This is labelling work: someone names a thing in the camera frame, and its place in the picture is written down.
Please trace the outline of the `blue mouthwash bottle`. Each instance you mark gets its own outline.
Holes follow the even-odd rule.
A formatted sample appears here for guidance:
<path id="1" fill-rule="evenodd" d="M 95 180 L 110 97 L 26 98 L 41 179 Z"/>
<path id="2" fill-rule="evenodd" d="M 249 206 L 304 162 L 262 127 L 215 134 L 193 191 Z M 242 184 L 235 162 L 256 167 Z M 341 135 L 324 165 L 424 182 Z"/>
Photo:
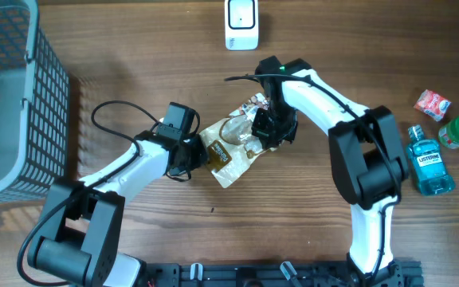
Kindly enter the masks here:
<path id="1" fill-rule="evenodd" d="M 415 182 L 420 193 L 432 196 L 452 191 L 455 182 L 442 160 L 439 143 L 427 139 L 420 125 L 409 127 L 408 134 L 410 143 L 406 147 L 406 154 L 414 168 Z"/>

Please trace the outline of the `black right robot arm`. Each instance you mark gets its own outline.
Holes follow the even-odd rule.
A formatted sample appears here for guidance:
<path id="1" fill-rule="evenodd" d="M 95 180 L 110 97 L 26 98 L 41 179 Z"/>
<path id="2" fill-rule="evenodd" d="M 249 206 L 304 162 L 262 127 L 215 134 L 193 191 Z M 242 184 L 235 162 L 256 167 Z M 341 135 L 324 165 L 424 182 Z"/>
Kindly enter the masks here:
<path id="1" fill-rule="evenodd" d="M 353 282 L 379 285 L 393 261 L 390 230 L 394 206 L 408 176 L 395 118 L 385 106 L 368 108 L 323 82 L 302 59 L 287 64 L 274 56 L 260 61 L 251 80 L 268 98 L 252 134 L 266 149 L 295 139 L 302 112 L 328 137 L 331 174 L 351 207 L 352 243 L 347 254 Z"/>

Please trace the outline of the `red white small box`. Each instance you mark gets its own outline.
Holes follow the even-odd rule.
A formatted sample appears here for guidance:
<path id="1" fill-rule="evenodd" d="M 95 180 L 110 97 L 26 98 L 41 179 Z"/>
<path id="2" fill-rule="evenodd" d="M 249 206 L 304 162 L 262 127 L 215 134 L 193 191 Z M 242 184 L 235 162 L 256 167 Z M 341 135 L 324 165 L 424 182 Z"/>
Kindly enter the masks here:
<path id="1" fill-rule="evenodd" d="M 420 95 L 414 108 L 439 122 L 444 118 L 450 105 L 451 102 L 445 97 L 427 89 Z"/>

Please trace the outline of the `snack packet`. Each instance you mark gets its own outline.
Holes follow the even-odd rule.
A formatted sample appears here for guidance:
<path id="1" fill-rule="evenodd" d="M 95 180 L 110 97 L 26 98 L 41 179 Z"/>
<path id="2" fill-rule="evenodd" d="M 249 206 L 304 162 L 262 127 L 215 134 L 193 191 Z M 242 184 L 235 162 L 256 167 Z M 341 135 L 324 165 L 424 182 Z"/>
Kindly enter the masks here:
<path id="1" fill-rule="evenodd" d="M 262 154 L 277 148 L 264 148 L 252 135 L 252 125 L 259 108 L 267 110 L 269 101 L 262 93 L 250 97 L 245 103 L 200 132 L 208 152 L 207 169 L 223 188 L 239 179 Z"/>

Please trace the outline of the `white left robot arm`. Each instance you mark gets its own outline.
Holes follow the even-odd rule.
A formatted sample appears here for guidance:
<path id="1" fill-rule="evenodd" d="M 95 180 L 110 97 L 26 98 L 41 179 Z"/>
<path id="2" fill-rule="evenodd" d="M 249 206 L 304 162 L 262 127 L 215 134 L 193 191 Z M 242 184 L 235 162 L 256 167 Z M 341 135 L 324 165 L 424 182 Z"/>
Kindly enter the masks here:
<path id="1" fill-rule="evenodd" d="M 130 138 L 131 146 L 95 174 L 59 178 L 17 255 L 22 279 L 38 286 L 26 265 L 58 277 L 57 285 L 153 286 L 147 264 L 118 251 L 126 203 L 163 176 L 186 182 L 206 162 L 200 115 L 171 102 L 163 120 Z"/>

